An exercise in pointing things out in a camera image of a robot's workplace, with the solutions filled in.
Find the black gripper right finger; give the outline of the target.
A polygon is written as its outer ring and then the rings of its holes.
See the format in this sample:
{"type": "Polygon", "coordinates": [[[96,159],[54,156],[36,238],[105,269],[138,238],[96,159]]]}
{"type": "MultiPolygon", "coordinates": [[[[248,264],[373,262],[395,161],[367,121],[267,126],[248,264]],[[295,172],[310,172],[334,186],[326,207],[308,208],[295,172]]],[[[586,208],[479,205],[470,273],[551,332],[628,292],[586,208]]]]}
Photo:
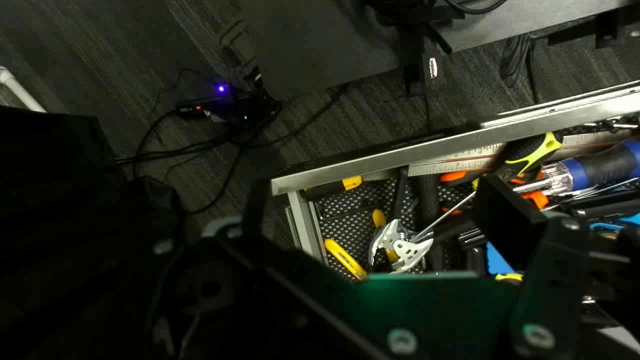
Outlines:
{"type": "Polygon", "coordinates": [[[617,328],[638,341],[638,242],[604,241],[569,215],[543,215],[497,177],[479,184],[473,221],[525,273],[508,319],[521,360],[638,360],[638,350],[583,319],[590,282],[617,328]]]}

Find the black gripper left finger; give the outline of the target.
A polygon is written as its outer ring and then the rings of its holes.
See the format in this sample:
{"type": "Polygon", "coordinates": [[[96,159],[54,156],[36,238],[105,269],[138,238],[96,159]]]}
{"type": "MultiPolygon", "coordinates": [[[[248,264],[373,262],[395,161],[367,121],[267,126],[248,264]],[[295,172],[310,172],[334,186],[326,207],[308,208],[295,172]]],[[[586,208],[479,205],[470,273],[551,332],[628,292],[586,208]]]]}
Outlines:
{"type": "Polygon", "coordinates": [[[154,311],[168,321],[170,360],[367,360],[348,319],[357,287],[262,232],[269,190],[257,182],[238,218],[219,218],[182,249],[154,311]]]}

